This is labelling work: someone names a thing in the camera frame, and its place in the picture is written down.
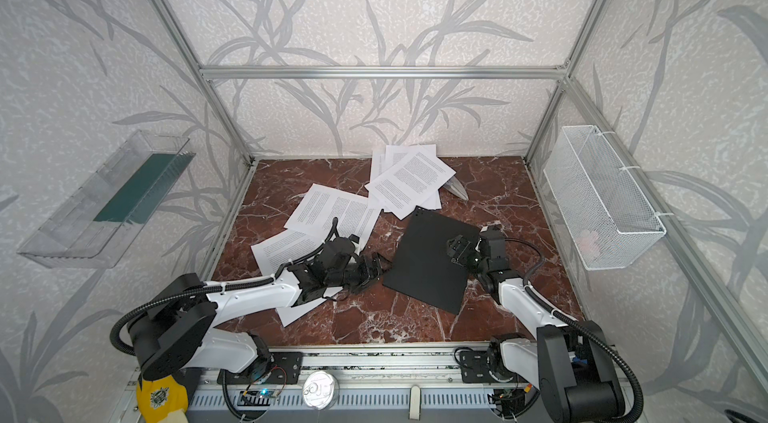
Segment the metal garden trowel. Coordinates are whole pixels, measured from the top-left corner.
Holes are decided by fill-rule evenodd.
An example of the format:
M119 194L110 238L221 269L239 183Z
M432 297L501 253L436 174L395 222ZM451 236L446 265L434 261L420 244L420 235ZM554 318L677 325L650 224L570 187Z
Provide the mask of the metal garden trowel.
M457 198L461 199L462 201L469 200L469 196L466 188L459 181L456 175L452 176L446 183L444 183L442 188L447 190Z

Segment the clear plastic wall tray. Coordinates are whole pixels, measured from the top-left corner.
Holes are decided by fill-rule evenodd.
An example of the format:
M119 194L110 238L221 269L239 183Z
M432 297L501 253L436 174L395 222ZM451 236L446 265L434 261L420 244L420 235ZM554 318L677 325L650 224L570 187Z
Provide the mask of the clear plastic wall tray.
M135 131L18 254L51 269L116 266L195 156L188 137Z

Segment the printed paper sheet top stack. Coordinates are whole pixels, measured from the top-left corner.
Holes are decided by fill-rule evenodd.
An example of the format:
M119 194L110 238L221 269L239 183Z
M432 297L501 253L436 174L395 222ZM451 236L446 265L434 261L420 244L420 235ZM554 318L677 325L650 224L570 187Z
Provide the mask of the printed paper sheet top stack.
M455 175L455 171L425 148L409 151L396 164L372 179L369 196L398 219L409 216Z

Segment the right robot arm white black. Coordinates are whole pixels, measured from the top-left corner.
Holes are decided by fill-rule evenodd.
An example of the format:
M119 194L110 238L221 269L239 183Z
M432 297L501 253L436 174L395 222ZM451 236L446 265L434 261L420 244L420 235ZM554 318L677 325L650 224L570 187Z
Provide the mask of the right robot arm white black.
M490 374L502 381L525 378L555 422L636 421L643 396L631 368L606 343L599 325L579 321L550 303L534 289L532 270L511 269L506 253L511 241L500 227L492 226L477 240L459 235L446 243L450 261L476 277L535 339L493 340L488 348Z

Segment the printed paper sheet under stack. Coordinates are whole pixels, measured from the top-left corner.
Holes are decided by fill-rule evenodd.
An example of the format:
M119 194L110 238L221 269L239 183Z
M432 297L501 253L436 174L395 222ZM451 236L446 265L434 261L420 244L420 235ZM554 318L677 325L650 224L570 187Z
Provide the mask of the printed paper sheet under stack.
M434 144L417 146L387 145L383 151L374 151L371 159L370 181L375 180L400 160L419 150L423 150L432 156L436 156L436 145ZM439 191L434 193L428 200L425 200L420 206L428 210L441 209L442 205Z

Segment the black folder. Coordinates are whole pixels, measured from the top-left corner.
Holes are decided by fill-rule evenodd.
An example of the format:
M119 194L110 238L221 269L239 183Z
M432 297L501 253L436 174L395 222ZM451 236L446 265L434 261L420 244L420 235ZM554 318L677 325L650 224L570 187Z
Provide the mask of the black folder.
M479 242L479 228L440 213L416 209L382 284L453 315L460 312L469 273L449 261L447 241L457 235Z

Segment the yellow black work glove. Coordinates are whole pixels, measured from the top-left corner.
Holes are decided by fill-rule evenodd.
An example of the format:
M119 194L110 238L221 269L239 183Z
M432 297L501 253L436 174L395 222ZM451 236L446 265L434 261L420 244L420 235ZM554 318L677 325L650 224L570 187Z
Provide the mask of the yellow black work glove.
M187 368L165 378L138 379L136 399L145 422L187 423L187 410L199 385L202 370Z

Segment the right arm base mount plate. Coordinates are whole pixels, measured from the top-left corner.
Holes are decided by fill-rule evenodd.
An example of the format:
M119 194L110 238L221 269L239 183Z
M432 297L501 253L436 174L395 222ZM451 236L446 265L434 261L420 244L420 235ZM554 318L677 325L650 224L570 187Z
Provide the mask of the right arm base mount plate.
M500 377L491 370L487 351L459 347L453 352L453 358L461 372L461 380L470 383L507 383L511 377Z

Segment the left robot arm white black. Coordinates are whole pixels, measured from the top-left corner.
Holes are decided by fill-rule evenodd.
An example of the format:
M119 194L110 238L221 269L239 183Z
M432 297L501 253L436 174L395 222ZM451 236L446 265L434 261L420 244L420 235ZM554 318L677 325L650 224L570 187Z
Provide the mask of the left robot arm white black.
M264 370L270 356L263 341L248 333L223 331L221 324L266 310L325 301L335 290L348 295L366 291L382 276L387 260L378 253L359 254L356 243L355 236L331 234L318 248L268 276L215 282L184 274L152 301L123 315L110 331L110 342L137 359L146 381L184 368L234 374Z

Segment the green circuit board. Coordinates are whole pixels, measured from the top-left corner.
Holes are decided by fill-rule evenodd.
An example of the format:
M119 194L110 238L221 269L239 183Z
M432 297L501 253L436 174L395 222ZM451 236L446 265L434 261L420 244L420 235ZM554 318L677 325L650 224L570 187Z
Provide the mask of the green circuit board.
M237 405L244 408L268 407L281 396L277 388L246 389L239 394Z

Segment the pink object in basket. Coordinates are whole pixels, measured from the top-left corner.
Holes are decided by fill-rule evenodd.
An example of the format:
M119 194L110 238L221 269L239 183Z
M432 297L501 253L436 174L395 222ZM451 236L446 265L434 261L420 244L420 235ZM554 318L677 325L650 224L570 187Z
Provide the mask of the pink object in basket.
M593 263L600 258L599 234L596 231L581 230L575 242L585 263Z

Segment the round metal can lid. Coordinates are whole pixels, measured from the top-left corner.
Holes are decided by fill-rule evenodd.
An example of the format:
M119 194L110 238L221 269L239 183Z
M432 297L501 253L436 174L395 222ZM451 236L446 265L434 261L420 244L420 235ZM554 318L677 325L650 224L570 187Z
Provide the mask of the round metal can lid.
M337 401L338 396L338 380L326 371L311 373L302 387L304 404L315 410L331 408Z

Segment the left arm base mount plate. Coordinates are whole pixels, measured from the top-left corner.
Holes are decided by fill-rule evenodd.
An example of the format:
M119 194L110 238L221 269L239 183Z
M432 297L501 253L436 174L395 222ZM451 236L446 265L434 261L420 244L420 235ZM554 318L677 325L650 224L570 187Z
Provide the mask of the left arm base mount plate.
M238 377L252 385L294 385L298 383L303 363L302 352L273 352L268 360L252 363Z

